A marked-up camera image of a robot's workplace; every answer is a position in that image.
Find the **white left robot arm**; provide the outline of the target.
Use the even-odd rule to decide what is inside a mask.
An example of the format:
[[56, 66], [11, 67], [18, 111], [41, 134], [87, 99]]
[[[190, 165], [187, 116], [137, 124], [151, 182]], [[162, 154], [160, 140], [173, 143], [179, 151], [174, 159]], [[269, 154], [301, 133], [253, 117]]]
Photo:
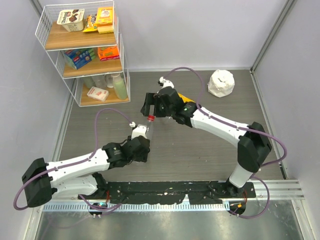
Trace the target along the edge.
[[110, 142], [95, 153], [60, 162], [35, 159], [22, 175], [26, 205], [39, 207], [63, 194], [102, 199], [107, 187], [97, 172], [123, 168], [131, 162], [145, 163], [149, 152], [150, 140], [140, 135], [124, 143]]

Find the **red bottle cap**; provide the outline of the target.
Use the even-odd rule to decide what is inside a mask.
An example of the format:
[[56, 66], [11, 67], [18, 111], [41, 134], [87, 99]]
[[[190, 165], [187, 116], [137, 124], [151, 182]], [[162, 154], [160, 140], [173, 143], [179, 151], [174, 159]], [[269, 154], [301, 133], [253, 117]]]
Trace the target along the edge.
[[153, 122], [155, 119], [156, 119], [156, 117], [153, 116], [153, 115], [149, 115], [149, 116], [147, 117], [147, 120], [148, 120], [149, 122]]

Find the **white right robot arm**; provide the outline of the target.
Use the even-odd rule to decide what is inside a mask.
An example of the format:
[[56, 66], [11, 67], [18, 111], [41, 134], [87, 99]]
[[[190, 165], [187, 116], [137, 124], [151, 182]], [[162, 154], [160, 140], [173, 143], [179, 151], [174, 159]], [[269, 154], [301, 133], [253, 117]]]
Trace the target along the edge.
[[225, 186], [226, 193], [233, 198], [243, 193], [245, 183], [258, 172], [272, 150], [261, 124], [247, 125], [216, 115], [170, 86], [157, 93], [146, 93], [140, 112], [145, 117], [171, 117], [180, 125], [206, 131], [235, 146], [237, 164]]

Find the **clear bottle red label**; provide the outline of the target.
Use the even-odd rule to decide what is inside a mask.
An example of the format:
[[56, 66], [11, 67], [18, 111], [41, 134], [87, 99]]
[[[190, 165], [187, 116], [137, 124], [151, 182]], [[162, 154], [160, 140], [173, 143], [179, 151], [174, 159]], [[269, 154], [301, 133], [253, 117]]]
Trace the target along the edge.
[[146, 119], [145, 125], [146, 125], [146, 133], [145, 133], [146, 138], [151, 141], [154, 133], [154, 121], [150, 122]]

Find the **clear bottle blue white label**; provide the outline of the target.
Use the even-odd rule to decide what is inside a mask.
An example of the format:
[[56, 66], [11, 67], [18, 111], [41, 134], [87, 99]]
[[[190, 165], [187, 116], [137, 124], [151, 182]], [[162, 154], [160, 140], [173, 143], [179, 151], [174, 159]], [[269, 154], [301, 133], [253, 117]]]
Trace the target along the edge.
[[172, 120], [173, 119], [171, 116], [166, 116], [166, 117], [161, 118], [161, 123], [164, 125], [168, 125], [172, 122]]

